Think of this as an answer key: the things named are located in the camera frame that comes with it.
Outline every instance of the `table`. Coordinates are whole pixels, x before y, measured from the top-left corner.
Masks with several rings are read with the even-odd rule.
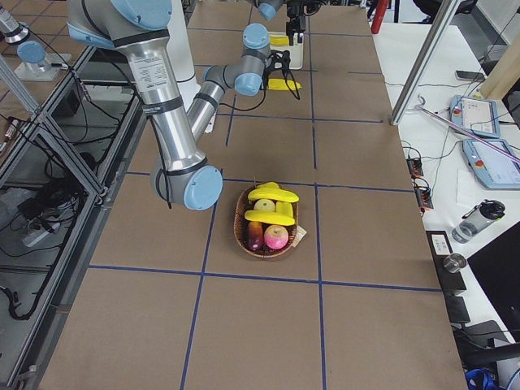
[[[387,89],[392,104],[395,104],[402,90],[401,86],[394,84],[405,83],[429,28],[430,26],[417,24],[385,24],[379,35],[375,37],[375,45],[385,81],[388,83]],[[462,85],[464,82],[455,78],[456,69],[478,72],[480,66],[458,28],[450,26],[421,80],[421,85]],[[469,93],[476,86],[477,84],[472,84],[452,88],[425,85],[420,87],[418,92],[426,98],[426,107],[437,111],[447,107],[454,94]],[[499,115],[507,112],[502,102],[497,104]],[[512,119],[506,115],[500,120]],[[520,145],[520,132],[517,126],[501,125],[500,131],[501,137],[511,145]],[[418,112],[405,115],[399,124],[401,139],[417,148],[422,156],[439,157],[446,132],[447,127],[442,123]],[[444,153],[449,152],[454,144],[463,138],[454,132],[449,132]],[[517,191],[488,190],[472,177],[469,183],[462,180],[467,177],[470,168],[463,157],[460,145],[456,146],[448,157],[441,160],[437,181],[435,177],[438,160],[423,161],[422,168],[427,181],[430,185],[436,182],[433,193],[435,209],[428,211],[422,218],[427,230],[444,230],[449,234],[460,222],[461,216],[485,198],[497,199],[505,204],[506,216],[470,242],[459,244],[455,240],[450,240],[454,252],[468,258],[520,220],[520,194]],[[502,329],[505,329],[471,269],[467,267],[461,274],[468,288],[462,296],[471,318],[469,325],[493,319]],[[509,334],[506,336],[514,342]]]
[[[240,57],[260,21],[247,3],[199,2],[197,75]],[[211,209],[169,211],[153,193],[145,130],[40,389],[466,386],[366,13],[324,6],[307,25],[301,100],[223,107],[201,139],[223,169]],[[241,192],[270,180],[299,194],[308,233],[265,262],[232,224]]]

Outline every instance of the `white pole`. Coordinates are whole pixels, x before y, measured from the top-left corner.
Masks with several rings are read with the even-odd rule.
[[[170,41],[167,45],[167,52],[184,101],[184,108],[188,110],[192,104],[193,97],[200,90],[201,86],[197,84],[197,78],[195,77],[195,68],[193,67],[192,53],[189,48],[182,4],[180,0],[171,0],[171,4],[173,12],[168,24]]]

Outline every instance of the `water bottle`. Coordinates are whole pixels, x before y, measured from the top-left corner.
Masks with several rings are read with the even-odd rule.
[[[452,230],[452,237],[464,244],[505,215],[505,206],[499,201],[485,199],[462,216],[462,222]]]

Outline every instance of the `screen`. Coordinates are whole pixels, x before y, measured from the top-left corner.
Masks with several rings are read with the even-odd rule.
[[[502,142],[492,141],[490,143],[509,152]],[[473,146],[480,159],[484,161],[484,167],[494,183],[520,184],[520,167],[518,167],[518,164],[480,142],[474,142]]]
[[[462,99],[462,127],[493,134],[493,110],[490,102],[478,99]]]

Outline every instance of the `red apple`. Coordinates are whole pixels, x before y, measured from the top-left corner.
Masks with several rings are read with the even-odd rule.
[[[271,225],[266,229],[263,238],[269,248],[282,249],[289,241],[289,233],[283,226]]]

